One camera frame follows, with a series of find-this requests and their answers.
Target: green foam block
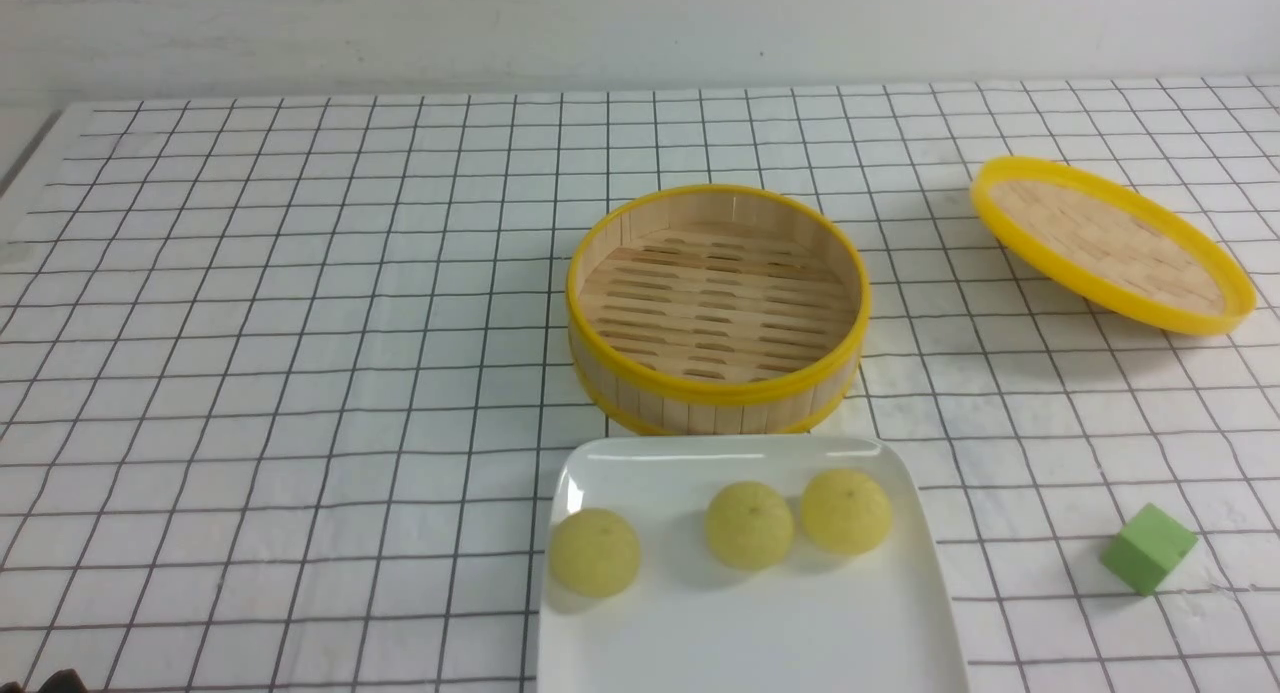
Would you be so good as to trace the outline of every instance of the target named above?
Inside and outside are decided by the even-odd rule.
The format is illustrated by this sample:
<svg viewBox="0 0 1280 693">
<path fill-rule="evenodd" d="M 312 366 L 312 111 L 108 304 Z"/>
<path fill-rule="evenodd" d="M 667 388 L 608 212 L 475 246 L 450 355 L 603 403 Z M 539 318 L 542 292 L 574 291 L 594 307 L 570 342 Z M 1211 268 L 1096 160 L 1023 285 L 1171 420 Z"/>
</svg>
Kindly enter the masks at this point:
<svg viewBox="0 0 1280 693">
<path fill-rule="evenodd" d="M 1111 539 L 1102 565 L 1139 596 L 1151 596 L 1194 547 L 1194 533 L 1147 503 Z"/>
</svg>

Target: table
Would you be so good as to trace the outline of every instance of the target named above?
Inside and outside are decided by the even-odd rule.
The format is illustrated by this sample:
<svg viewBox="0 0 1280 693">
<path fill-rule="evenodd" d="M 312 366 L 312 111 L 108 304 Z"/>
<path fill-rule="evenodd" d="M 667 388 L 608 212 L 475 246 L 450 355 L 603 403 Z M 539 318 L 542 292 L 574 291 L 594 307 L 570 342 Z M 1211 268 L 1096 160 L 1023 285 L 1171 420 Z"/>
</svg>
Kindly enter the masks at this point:
<svg viewBox="0 0 1280 693">
<path fill-rule="evenodd" d="M 556 474 L 626 434 L 570 368 L 568 257 L 709 181 L 865 256 L 819 430 L 909 461 L 974 690 L 1276 690 L 1277 104 L 1280 77 L 73 106 L 0 266 L 0 673 L 534 690 Z M 1176 210 L 1257 314 L 1184 338 L 1043 279 L 969 205 L 1005 154 Z M 1138 599 L 1097 555 L 1147 502 L 1203 542 Z"/>
</svg>

